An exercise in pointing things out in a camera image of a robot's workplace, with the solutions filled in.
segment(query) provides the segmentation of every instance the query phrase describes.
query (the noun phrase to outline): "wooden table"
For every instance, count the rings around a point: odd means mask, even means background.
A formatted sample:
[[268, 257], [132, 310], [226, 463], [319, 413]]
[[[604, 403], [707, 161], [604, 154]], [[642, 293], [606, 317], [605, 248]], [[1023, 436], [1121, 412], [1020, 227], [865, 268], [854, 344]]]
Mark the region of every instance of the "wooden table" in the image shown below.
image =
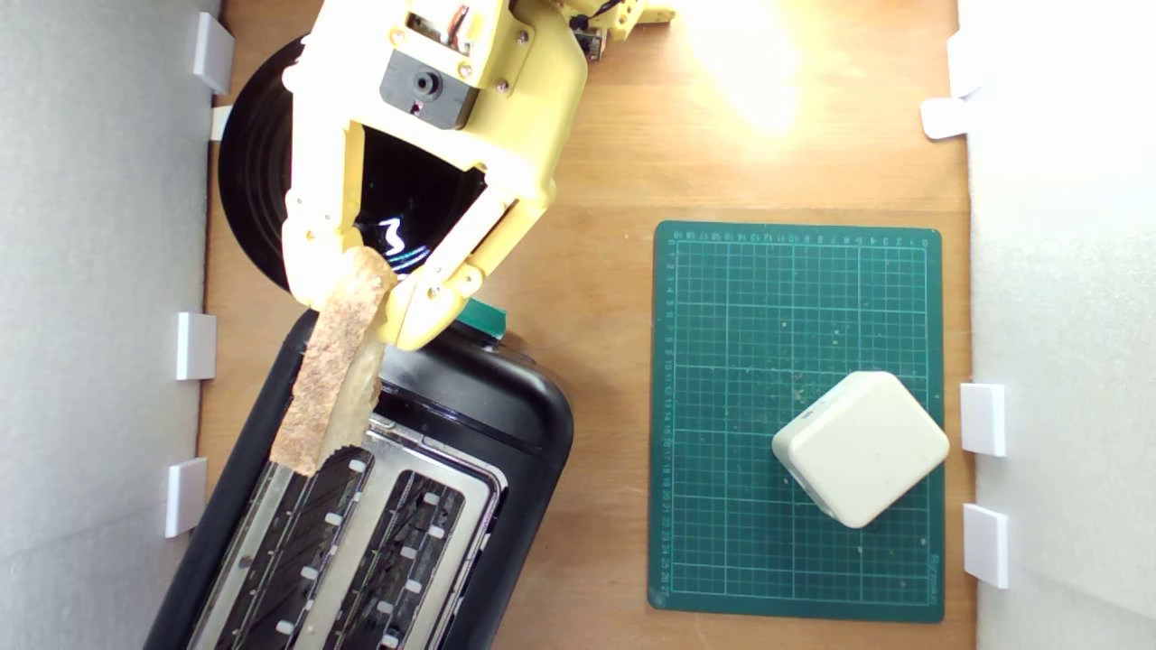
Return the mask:
[[[224, 0], [234, 90], [309, 30], [319, 0]], [[975, 648], [963, 573], [957, 391], [970, 375], [966, 158], [919, 102], [947, 93], [951, 0], [688, 0], [592, 66], [557, 204], [482, 297], [561, 376], [570, 463], [498, 649]], [[231, 97], [222, 98], [229, 103]], [[213, 176], [215, 178], [215, 157]], [[206, 309], [220, 320], [200, 453], [210, 480], [302, 309], [240, 252], [210, 189]], [[920, 226], [943, 234], [948, 434], [942, 625], [657, 612], [645, 598], [651, 256], [664, 219]]]

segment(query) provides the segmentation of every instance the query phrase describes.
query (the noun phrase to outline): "cable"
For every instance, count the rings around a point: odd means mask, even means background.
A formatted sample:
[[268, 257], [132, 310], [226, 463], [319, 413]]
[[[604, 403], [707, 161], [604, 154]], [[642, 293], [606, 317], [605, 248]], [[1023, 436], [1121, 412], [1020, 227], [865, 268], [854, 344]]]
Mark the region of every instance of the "cable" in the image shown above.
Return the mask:
[[450, 21], [450, 29], [446, 31], [446, 45], [452, 46], [454, 50], [461, 51], [458, 45], [458, 30], [466, 22], [466, 16], [469, 14], [469, 6], [462, 5], [458, 7], [458, 10], [453, 14], [453, 20]]
[[578, 31], [586, 31], [587, 29], [590, 29], [590, 21], [596, 19], [598, 16], [601, 16], [602, 14], [609, 12], [610, 9], [621, 3], [622, 0], [606, 0], [606, 2], [602, 2], [602, 6], [599, 7], [596, 12], [594, 12], [593, 16], [584, 16], [580, 14], [573, 16], [570, 19], [570, 29]]

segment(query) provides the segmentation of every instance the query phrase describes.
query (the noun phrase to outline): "cutting mat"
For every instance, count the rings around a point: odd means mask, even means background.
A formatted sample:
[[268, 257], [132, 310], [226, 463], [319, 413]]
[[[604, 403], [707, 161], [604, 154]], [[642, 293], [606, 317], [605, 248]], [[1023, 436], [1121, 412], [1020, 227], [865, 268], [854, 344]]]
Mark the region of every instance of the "cutting mat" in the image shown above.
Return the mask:
[[939, 232], [668, 221], [654, 242], [651, 604], [942, 620], [942, 467], [851, 530], [771, 453], [853, 370], [894, 372], [942, 426]]

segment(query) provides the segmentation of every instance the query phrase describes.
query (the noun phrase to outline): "white square object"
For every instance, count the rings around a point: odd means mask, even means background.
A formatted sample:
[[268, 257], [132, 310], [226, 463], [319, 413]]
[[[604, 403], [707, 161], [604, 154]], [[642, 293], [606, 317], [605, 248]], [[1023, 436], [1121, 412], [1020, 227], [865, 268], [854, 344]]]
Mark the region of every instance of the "white square object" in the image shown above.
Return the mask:
[[1008, 516], [963, 504], [963, 570], [999, 588], [1008, 588]]
[[220, 142], [224, 138], [224, 126], [229, 124], [230, 115], [232, 115], [232, 104], [215, 106], [213, 109], [213, 123], [209, 125], [209, 142]]
[[164, 518], [164, 537], [177, 537], [192, 529], [205, 514], [208, 463], [193, 458], [169, 466], [169, 498]]
[[959, 424], [963, 449], [1000, 458], [1007, 456], [1003, 386], [961, 384]]
[[968, 103], [956, 97], [934, 97], [919, 105], [924, 134], [932, 140], [943, 140], [968, 132], [970, 115]]
[[985, 43], [971, 36], [961, 29], [947, 39], [948, 82], [951, 96], [961, 99], [978, 90], [984, 81]]
[[861, 529], [947, 458], [948, 440], [890, 372], [852, 372], [779, 430], [775, 456], [824, 512]]
[[229, 91], [232, 79], [232, 35], [213, 17], [201, 12], [197, 19], [197, 52], [193, 74], [217, 95]]
[[177, 315], [177, 379], [216, 376], [216, 316]]

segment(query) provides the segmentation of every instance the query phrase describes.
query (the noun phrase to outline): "white box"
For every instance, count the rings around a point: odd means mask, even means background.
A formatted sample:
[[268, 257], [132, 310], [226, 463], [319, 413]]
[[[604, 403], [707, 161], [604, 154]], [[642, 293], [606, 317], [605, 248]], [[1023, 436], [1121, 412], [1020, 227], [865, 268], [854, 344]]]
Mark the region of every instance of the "white box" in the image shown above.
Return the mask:
[[205, 514], [208, 461], [193, 458], [169, 466], [169, 494], [164, 517], [164, 537], [177, 537], [191, 530]]
[[229, 93], [229, 83], [232, 80], [232, 35], [212, 14], [201, 12], [197, 17], [193, 74], [217, 95]]
[[177, 379], [216, 377], [216, 316], [177, 315]]
[[1008, 455], [1002, 385], [959, 384], [959, 437], [966, 451]]
[[824, 512], [861, 529], [938, 467], [948, 440], [890, 372], [852, 372], [784, 427], [775, 456]]
[[963, 570], [1008, 588], [1008, 516], [975, 503], [963, 504]]

